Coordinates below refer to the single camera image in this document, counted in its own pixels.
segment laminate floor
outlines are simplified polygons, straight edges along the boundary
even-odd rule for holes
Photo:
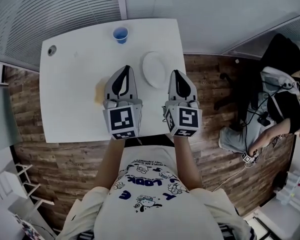
[[[240,59],[237,64],[233,57],[207,55],[185,55],[184,59],[203,111],[202,132],[189,141],[203,187],[212,191],[244,168],[240,154],[218,147],[220,128],[228,126],[236,117],[234,104],[214,110],[214,103],[231,93],[228,82],[221,80],[220,74],[227,73],[235,80],[255,61]],[[5,81],[9,83],[12,109],[23,140],[14,146],[16,155],[21,163],[33,164],[29,177],[41,183],[35,195],[55,203],[40,207],[40,213],[51,227],[62,229],[74,201],[93,187],[107,141],[46,143],[39,75],[7,67]],[[272,182],[279,171],[287,169],[292,145],[293,136],[283,137],[275,148],[269,146],[266,157],[272,159],[264,160],[262,156],[256,166],[246,168],[222,185],[240,215],[247,214],[272,195]]]

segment hand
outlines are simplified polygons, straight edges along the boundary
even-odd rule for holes
[[[249,157],[253,157],[257,152],[258,152],[257,149],[256,150],[252,150],[252,149],[249,148],[248,155],[249,155]]]

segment wire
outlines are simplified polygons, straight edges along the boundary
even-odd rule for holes
[[[46,230],[43,226],[39,226],[39,225],[35,225],[35,224],[31,224],[32,226],[37,226],[37,227],[39,227],[39,228],[42,228],[42,229],[44,229],[45,231],[47,231],[52,237],[53,237],[53,239],[56,239],[48,230]]]
[[[258,109],[261,107],[261,105],[264,103],[264,102],[266,102],[269,98],[271,98],[272,96],[274,96],[275,94],[277,94],[281,89],[284,89],[284,90],[291,90],[292,88],[294,88],[294,86],[295,86],[295,83],[293,82],[292,83],[292,85],[291,85],[291,87],[290,88],[285,88],[285,86],[286,86],[286,84],[283,84],[283,85],[275,85],[275,84],[272,84],[272,83],[269,83],[269,82],[266,82],[266,81],[262,81],[263,83],[266,83],[266,84],[269,84],[269,85],[271,85],[271,86],[275,86],[275,87],[279,87],[279,89],[278,90],[276,90],[273,94],[269,94],[268,92],[266,92],[266,91],[264,91],[264,93],[266,93],[266,94],[268,94],[268,97],[266,98],[266,99],[264,99],[264,101],[262,101],[261,103],[260,103],[260,105],[257,107],[257,109],[254,111],[254,112],[252,112],[253,113],[253,115],[252,115],[252,117],[250,118],[250,120],[249,120],[249,122],[248,123],[246,123],[246,122],[243,122],[243,123],[241,123],[240,125],[241,125],[241,127],[245,127],[245,137],[244,137],[244,144],[245,144],[245,151],[246,152],[248,152],[248,147],[247,147],[247,131],[248,131],[248,125],[251,123],[251,121],[252,121],[252,119],[254,118],[254,116],[257,114],[257,115],[259,115],[258,113],[257,113],[257,111],[258,111]]]
[[[282,139],[282,134],[276,136],[273,140],[272,140],[272,146],[275,147],[278,144],[278,141],[280,141]]]
[[[246,167],[244,167],[241,171],[237,172],[236,174],[232,175],[231,177],[229,177],[228,179],[226,179],[224,182],[222,182],[219,186],[217,186],[212,192],[215,192],[218,188],[220,188],[223,184],[225,184],[228,180],[230,180],[231,178],[233,178],[234,176],[238,175],[239,173],[241,173],[244,169],[246,169]]]
[[[246,150],[247,153],[248,153],[248,148],[247,148],[247,130],[248,130],[247,128],[248,128],[248,127],[247,127],[247,126],[251,123],[251,121],[252,121],[252,119],[254,118],[255,115],[258,115],[258,116],[261,117],[261,115],[260,115],[259,113],[257,113],[258,109],[261,107],[261,105],[262,105],[264,102],[266,102],[269,98],[271,98],[272,96],[274,96],[275,94],[277,94],[281,89],[284,89],[284,90],[288,91],[288,90],[291,90],[292,88],[294,88],[294,86],[295,86],[295,82],[292,83],[292,85],[291,85],[290,88],[285,88],[286,84],[283,84],[283,85],[275,85],[275,84],[272,84],[272,83],[269,83],[269,82],[266,82],[266,81],[262,81],[262,82],[263,82],[263,83],[266,83],[266,84],[268,84],[268,85],[274,86],[274,87],[279,87],[279,89],[276,90],[276,91],[275,91],[273,94],[271,94],[271,95],[270,95],[268,92],[264,91],[264,93],[268,94],[268,97],[267,97],[264,101],[261,102],[261,104],[257,107],[257,109],[256,109],[254,112],[252,112],[252,111],[250,111],[250,110],[247,110],[248,112],[252,113],[253,115],[252,115],[252,117],[250,118],[250,120],[249,120],[248,123],[243,122],[243,123],[240,124],[241,127],[245,127],[245,138],[244,138],[244,142],[245,142],[245,150]],[[268,159],[265,159],[265,156],[266,156],[266,154],[267,154],[269,145],[270,145],[270,143],[268,144],[268,146],[267,146],[267,148],[266,148],[266,151],[265,151],[265,153],[264,153],[264,156],[263,156],[263,160],[265,160],[265,161],[267,161],[267,160],[269,160],[269,159],[272,159],[272,158],[278,158],[278,157],[269,157]],[[233,177],[237,176],[237,175],[238,175],[239,173],[241,173],[244,169],[249,169],[249,168],[255,166],[255,165],[257,164],[257,162],[260,160],[261,156],[263,155],[263,150],[264,150],[264,148],[262,148],[261,154],[258,156],[258,158],[257,158],[257,160],[255,161],[255,163],[253,163],[251,166],[247,167],[247,163],[245,162],[245,163],[244,163],[244,168],[243,168],[241,171],[235,173],[234,175],[232,175],[231,177],[229,177],[228,179],[226,179],[226,180],[225,180],[224,182],[222,182],[219,186],[217,186],[212,192],[216,191],[216,190],[217,190],[218,188],[220,188],[223,184],[225,184],[228,180],[230,180],[230,179],[232,179]]]

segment white plate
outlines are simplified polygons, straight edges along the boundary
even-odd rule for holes
[[[167,80],[164,60],[156,51],[149,52],[143,59],[142,70],[145,79],[154,88],[162,89]]]

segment black chair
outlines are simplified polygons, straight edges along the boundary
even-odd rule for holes
[[[247,117],[248,106],[254,110],[258,109],[258,94],[263,91],[260,72],[265,67],[272,67],[281,70],[288,75],[300,71],[300,49],[290,39],[282,34],[276,34],[271,40],[261,60],[258,61],[253,68],[246,70],[238,81],[234,82],[226,73],[220,75],[221,79],[226,79],[232,90],[232,93],[217,101],[214,109],[226,106],[230,103],[236,103],[238,108],[237,123],[230,127],[236,131],[240,131],[240,120],[245,121]],[[298,82],[300,91],[300,77],[294,77]]]

